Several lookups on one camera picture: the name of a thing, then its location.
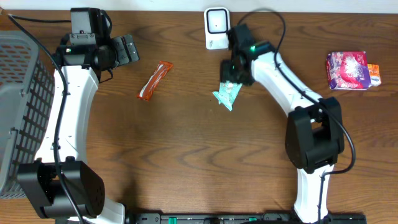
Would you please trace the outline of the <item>orange snack bar wrapper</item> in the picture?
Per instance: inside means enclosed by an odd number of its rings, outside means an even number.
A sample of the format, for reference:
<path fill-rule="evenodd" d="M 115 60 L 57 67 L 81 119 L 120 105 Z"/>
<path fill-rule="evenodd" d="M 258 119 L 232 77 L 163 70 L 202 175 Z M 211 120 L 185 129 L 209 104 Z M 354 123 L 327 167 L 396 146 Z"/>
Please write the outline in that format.
<path fill-rule="evenodd" d="M 161 79 L 163 79 L 173 67 L 174 65 L 170 62 L 160 61 L 148 82 L 142 87 L 136 97 L 141 100 L 149 101 Z"/>

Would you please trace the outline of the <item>red purple pad package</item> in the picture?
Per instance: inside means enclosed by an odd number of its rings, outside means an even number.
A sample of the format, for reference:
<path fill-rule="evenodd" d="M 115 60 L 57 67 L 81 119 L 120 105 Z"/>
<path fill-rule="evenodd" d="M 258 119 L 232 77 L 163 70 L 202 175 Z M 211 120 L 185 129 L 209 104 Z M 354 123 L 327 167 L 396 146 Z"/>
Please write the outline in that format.
<path fill-rule="evenodd" d="M 365 51 L 328 54 L 326 73 L 331 90 L 367 90 L 371 87 Z"/>

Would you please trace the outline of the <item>small orange tissue pack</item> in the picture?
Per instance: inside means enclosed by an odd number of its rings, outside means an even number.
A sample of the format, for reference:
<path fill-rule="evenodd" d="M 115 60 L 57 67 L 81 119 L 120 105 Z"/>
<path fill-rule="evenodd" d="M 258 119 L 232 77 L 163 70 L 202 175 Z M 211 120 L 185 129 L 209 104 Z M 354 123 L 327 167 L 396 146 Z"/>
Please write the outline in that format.
<path fill-rule="evenodd" d="M 379 86 L 381 84 L 381 76 L 379 72 L 379 65 L 368 64 L 369 77 L 372 86 Z"/>

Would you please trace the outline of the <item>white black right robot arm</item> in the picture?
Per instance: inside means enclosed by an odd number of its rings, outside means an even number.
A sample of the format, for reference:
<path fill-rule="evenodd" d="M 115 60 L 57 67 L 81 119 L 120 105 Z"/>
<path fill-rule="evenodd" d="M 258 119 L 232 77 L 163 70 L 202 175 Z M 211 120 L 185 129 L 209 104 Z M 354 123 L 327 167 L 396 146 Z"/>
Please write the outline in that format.
<path fill-rule="evenodd" d="M 231 58 L 221 63 L 221 81 L 260 83 L 287 116 L 285 151 L 297 168 L 294 212 L 302 223 L 321 223 L 328 215 L 329 175 L 344 150 L 341 107 L 306 86 L 268 41 L 257 42 L 247 25 L 227 31 Z"/>

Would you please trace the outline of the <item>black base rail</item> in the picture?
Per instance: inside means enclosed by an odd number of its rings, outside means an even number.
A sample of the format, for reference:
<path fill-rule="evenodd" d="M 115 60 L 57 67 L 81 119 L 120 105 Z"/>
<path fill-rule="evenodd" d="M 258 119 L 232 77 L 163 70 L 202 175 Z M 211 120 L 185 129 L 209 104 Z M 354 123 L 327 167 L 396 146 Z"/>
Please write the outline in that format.
<path fill-rule="evenodd" d="M 128 215 L 126 223 L 133 224 L 240 224 L 240 223 L 302 223 L 290 213 L 265 214 L 223 214 L 223 215 L 165 215 L 140 213 Z M 321 223 L 326 224 L 367 224 L 365 215 L 328 215 Z"/>

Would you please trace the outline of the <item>grey plastic mesh basket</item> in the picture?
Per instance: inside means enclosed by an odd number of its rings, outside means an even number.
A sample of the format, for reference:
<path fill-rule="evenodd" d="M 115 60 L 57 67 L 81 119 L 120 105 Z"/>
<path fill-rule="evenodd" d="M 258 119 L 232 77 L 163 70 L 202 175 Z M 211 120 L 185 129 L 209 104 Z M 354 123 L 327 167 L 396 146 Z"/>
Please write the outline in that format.
<path fill-rule="evenodd" d="M 21 31 L 1 31 L 1 198 L 21 198 L 20 164 L 34 161 L 54 95 L 40 49 Z"/>

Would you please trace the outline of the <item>teal wet wipes packet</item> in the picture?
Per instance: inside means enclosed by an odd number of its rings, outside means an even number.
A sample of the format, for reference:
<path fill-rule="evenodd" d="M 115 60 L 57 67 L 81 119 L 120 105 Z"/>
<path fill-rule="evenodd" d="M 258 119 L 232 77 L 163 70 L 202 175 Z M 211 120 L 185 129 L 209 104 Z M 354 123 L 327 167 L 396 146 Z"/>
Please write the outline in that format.
<path fill-rule="evenodd" d="M 233 110 L 233 103 L 242 87 L 242 83 L 232 83 L 230 81 L 221 82 L 218 91 L 213 95 L 218 100 L 218 104 L 223 104 L 228 110 Z"/>

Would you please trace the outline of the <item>white barcode scanner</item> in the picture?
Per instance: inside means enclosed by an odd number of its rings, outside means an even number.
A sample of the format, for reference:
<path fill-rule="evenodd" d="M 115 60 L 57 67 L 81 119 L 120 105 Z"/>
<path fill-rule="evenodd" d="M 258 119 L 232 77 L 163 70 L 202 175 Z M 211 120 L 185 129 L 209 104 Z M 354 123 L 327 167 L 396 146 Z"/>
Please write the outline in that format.
<path fill-rule="evenodd" d="M 208 50 L 227 49 L 227 31 L 231 28 L 229 10 L 225 7 L 210 7 L 203 13 L 205 45 Z"/>

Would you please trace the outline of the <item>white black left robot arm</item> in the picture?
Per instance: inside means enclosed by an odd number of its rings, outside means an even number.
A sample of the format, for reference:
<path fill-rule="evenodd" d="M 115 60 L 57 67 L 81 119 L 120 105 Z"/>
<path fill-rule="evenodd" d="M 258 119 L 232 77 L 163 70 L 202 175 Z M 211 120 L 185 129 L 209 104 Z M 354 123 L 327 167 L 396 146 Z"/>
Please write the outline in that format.
<path fill-rule="evenodd" d="M 102 178 L 88 166 L 86 136 L 101 73 L 136 62 L 132 35 L 97 40 L 72 34 L 52 56 L 55 88 L 47 129 L 34 161 L 21 164 L 17 180 L 37 215 L 75 223 L 134 223 L 122 203 L 108 198 Z"/>

